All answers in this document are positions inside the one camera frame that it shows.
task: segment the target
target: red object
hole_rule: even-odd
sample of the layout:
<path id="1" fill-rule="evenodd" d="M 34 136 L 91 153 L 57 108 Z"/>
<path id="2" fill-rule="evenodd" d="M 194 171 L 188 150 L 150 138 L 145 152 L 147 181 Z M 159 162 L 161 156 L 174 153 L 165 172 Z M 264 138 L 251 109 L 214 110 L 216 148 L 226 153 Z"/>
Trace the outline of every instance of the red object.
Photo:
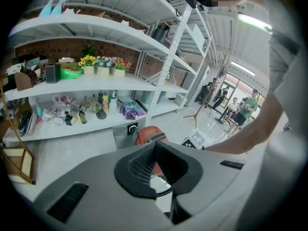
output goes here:
<path id="1" fill-rule="evenodd" d="M 163 132 L 158 127 L 155 127 L 155 126 L 143 128 L 139 131 L 134 145 L 146 144 L 146 143 L 151 141 L 151 137 L 153 137 L 155 135 L 162 134 L 162 133 Z M 158 139 L 158 140 L 168 141 L 166 136 L 161 138 L 161 139 Z M 156 175 L 162 175 L 163 174 L 162 170 L 160 169 L 160 167 L 158 166 L 157 163 L 154 166 L 153 173 L 156 174 Z"/>

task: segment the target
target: speaker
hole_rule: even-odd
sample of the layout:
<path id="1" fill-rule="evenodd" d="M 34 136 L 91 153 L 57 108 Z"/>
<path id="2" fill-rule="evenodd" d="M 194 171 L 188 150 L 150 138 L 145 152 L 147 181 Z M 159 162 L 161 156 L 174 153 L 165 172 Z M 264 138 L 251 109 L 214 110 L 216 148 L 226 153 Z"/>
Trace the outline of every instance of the speaker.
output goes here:
<path id="1" fill-rule="evenodd" d="M 45 66 L 46 83 L 57 83 L 61 77 L 61 65 L 53 64 Z"/>

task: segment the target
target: potted flower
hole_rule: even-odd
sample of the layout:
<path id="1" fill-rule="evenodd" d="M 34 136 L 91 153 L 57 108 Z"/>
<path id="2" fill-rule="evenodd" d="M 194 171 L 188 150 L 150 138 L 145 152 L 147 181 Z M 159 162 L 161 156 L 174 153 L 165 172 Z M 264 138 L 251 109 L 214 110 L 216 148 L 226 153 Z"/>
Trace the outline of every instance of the potted flower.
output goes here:
<path id="1" fill-rule="evenodd" d="M 124 77 L 125 69 L 128 68 L 129 66 L 130 66 L 130 63 L 124 61 L 123 59 L 121 58 L 116 59 L 114 76 Z"/>
<path id="2" fill-rule="evenodd" d="M 96 58 L 97 74 L 101 76 L 109 75 L 109 68 L 114 65 L 111 57 L 100 57 Z"/>
<path id="3" fill-rule="evenodd" d="M 94 74 L 94 64 L 96 63 L 95 56 L 86 55 L 84 58 L 80 59 L 78 63 L 79 66 L 83 68 L 83 73 L 85 75 L 93 75 Z"/>

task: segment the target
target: green plastic bag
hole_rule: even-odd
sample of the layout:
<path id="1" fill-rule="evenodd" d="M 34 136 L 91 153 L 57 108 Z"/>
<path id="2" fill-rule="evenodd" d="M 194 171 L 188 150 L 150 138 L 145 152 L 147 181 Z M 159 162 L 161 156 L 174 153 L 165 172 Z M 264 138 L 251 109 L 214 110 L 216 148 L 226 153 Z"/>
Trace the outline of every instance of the green plastic bag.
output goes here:
<path id="1" fill-rule="evenodd" d="M 64 67 L 61 68 L 61 79 L 76 79 L 81 74 L 79 67 Z"/>

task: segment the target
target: white floor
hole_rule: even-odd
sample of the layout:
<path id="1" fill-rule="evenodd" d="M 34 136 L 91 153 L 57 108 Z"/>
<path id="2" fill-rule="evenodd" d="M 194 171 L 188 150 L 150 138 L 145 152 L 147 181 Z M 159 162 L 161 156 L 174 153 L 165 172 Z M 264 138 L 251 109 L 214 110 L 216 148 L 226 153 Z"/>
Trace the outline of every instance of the white floor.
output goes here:
<path id="1" fill-rule="evenodd" d="M 194 115 L 200 105 L 194 104 L 184 107 L 179 113 L 170 112 L 152 118 L 151 125 L 159 127 L 170 142 L 181 143 L 194 129 L 193 118 L 183 116 Z M 209 118 L 203 108 L 198 115 L 198 130 L 205 133 L 205 146 L 220 142 L 228 137 L 220 126 Z M 36 157 L 35 180 L 36 185 L 15 183 L 16 189 L 33 201 L 38 194 L 51 182 L 65 174 L 84 160 L 100 154 L 116 150 L 111 129 L 99 130 L 86 134 L 68 136 L 56 139 L 31 141 L 27 143 Z"/>

